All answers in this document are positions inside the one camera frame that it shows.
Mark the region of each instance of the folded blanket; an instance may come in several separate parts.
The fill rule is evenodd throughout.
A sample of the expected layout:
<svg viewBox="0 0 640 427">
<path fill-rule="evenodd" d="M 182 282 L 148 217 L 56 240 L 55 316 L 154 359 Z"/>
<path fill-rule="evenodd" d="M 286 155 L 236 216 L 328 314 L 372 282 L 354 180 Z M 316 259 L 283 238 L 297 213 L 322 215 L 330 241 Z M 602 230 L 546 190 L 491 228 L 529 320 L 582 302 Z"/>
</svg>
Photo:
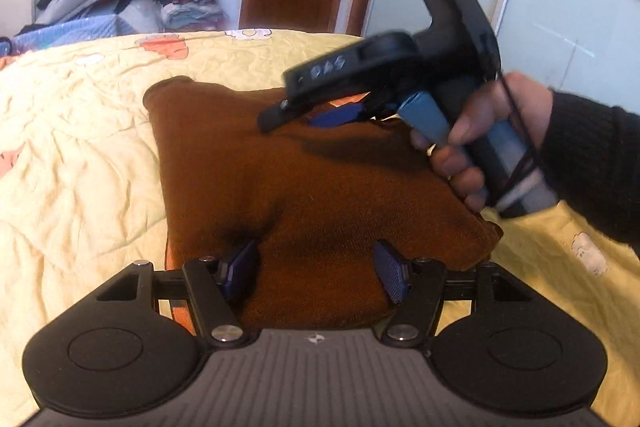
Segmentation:
<svg viewBox="0 0 640 427">
<path fill-rule="evenodd" d="M 486 258 L 501 231 L 469 212 L 399 120 L 318 129 L 295 121 L 263 136 L 260 111 L 283 89 L 235 92 L 187 77 L 145 94 L 160 159 L 168 267 L 260 239 L 244 327 L 369 325 L 391 309 L 372 247 L 452 269 Z"/>
</svg>

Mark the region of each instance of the yellow bedspread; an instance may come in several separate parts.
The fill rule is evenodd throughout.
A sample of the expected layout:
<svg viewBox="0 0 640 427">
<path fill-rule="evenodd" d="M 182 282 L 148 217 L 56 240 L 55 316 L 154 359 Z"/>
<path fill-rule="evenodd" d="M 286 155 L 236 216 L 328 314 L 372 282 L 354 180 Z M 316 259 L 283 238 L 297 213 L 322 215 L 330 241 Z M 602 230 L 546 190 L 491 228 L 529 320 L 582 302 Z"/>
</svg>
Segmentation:
<svg viewBox="0 0 640 427">
<path fill-rule="evenodd" d="M 33 333 L 133 260 L 163 266 L 166 220 L 146 89 L 178 74 L 239 90 L 275 87 L 286 68 L 353 39 L 269 30 L 129 36 L 29 53 L 0 71 L 0 153 L 22 148 L 0 178 L 0 427 L 36 409 L 20 370 Z M 563 204 L 501 226 L 494 260 L 607 347 L 595 410 L 612 425 L 637 427 L 634 253 Z M 448 304 L 443 323 L 464 313 Z"/>
</svg>

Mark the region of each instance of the human hand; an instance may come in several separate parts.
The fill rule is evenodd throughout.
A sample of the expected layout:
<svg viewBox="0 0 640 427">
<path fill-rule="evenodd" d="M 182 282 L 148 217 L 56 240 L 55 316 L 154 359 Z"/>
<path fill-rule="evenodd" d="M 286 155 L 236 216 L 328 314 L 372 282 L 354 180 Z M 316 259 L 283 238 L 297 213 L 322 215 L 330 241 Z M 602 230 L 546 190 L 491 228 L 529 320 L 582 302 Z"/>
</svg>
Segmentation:
<svg viewBox="0 0 640 427">
<path fill-rule="evenodd" d="M 535 146 L 540 148 L 549 127 L 554 105 L 553 92 L 522 73 L 508 73 L 505 80 L 529 136 Z M 449 133 L 448 145 L 431 152 L 433 170 L 449 179 L 454 192 L 474 212 L 482 210 L 486 203 L 486 194 L 482 192 L 484 174 L 478 167 L 469 165 L 465 155 L 456 146 L 473 142 L 484 136 L 494 123 L 508 118 L 514 129 L 522 135 L 522 130 L 511 117 L 511 105 L 502 84 L 488 82 L 467 100 L 462 114 Z M 416 149 L 422 151 L 429 150 L 433 145 L 416 130 L 412 130 L 411 142 Z"/>
</svg>

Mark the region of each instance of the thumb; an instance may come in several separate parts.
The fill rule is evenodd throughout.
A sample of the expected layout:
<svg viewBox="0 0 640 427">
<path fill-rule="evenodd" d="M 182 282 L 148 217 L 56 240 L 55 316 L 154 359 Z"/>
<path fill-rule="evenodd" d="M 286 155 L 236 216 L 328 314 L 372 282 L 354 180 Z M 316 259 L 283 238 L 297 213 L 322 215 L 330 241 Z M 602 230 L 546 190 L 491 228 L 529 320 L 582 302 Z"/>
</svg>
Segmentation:
<svg viewBox="0 0 640 427">
<path fill-rule="evenodd" d="M 487 82 L 466 101 L 449 133 L 449 143 L 464 145 L 489 132 L 494 123 L 509 118 L 511 106 L 499 82 Z"/>
</svg>

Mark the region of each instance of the finger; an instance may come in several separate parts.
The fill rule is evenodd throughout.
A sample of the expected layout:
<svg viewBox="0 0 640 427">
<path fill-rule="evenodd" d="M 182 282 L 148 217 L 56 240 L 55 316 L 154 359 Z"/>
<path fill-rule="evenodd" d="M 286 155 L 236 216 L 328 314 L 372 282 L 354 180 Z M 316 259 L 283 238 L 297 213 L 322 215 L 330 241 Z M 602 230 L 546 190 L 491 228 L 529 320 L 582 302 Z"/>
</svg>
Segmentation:
<svg viewBox="0 0 640 427">
<path fill-rule="evenodd" d="M 438 176 L 449 178 L 468 168 L 469 162 L 459 149 L 447 145 L 434 150 L 431 154 L 431 166 Z"/>
<path fill-rule="evenodd" d="M 460 198 L 466 198 L 468 195 L 482 190 L 484 174 L 478 167 L 469 167 L 453 176 L 449 183 Z"/>
<path fill-rule="evenodd" d="M 487 82 L 466 101 L 465 108 L 449 133 L 449 143 L 462 145 L 484 136 L 500 120 L 506 120 L 511 106 L 499 82 Z"/>
<path fill-rule="evenodd" d="M 426 151 L 427 149 L 431 148 L 431 146 L 433 145 L 433 143 L 427 140 L 422 134 L 417 132 L 415 129 L 411 130 L 411 144 L 418 151 Z"/>
<path fill-rule="evenodd" d="M 480 212 L 486 206 L 485 192 L 474 192 L 465 198 L 466 206 L 473 212 Z"/>
</svg>

